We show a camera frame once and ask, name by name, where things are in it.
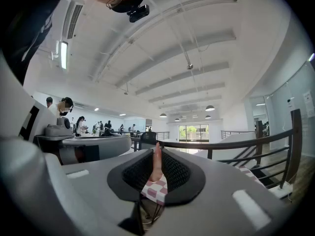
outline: table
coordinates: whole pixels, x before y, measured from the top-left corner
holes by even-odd
[[[239,169],[242,173],[250,177],[256,183],[261,184],[264,186],[258,178],[245,166],[235,167]],[[146,198],[150,199],[151,201],[157,203],[158,205],[163,206],[165,201],[165,196],[167,194],[167,180],[166,177],[163,175],[159,181],[150,182],[148,181],[144,188],[141,191],[141,194]]]

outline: fluorescent light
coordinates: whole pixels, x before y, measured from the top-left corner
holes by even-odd
[[[309,58],[309,61],[312,61],[314,59],[315,54],[312,54]]]
[[[61,67],[63,69],[67,69],[67,50],[68,50],[68,43],[62,42],[61,43]]]
[[[209,105],[206,107],[206,111],[213,111],[214,109],[215,109],[215,107],[212,105]]]

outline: pink checkered fabric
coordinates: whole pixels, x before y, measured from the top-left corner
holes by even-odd
[[[245,166],[242,167],[235,167],[236,169],[239,169],[242,173],[250,177],[255,182],[261,184],[264,186],[258,178],[255,177],[255,175],[247,169]],[[165,196],[167,194],[167,181],[165,176],[163,175],[159,181],[156,182],[150,182],[148,181],[147,184],[144,186],[141,194],[148,199],[152,200],[153,202],[164,205]]]

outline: black camera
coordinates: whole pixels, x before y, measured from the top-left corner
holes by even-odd
[[[150,8],[148,5],[145,4],[141,7],[137,7],[135,10],[127,12],[127,15],[129,16],[129,21],[131,23],[134,23],[134,22],[137,22],[139,19],[148,16],[149,13],[150,13]]]

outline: man with glasses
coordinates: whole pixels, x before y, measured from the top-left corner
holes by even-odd
[[[3,55],[21,84],[30,60],[52,27],[51,16],[59,1],[14,0],[1,16]],[[98,1],[115,12],[126,13],[135,10],[143,0]]]

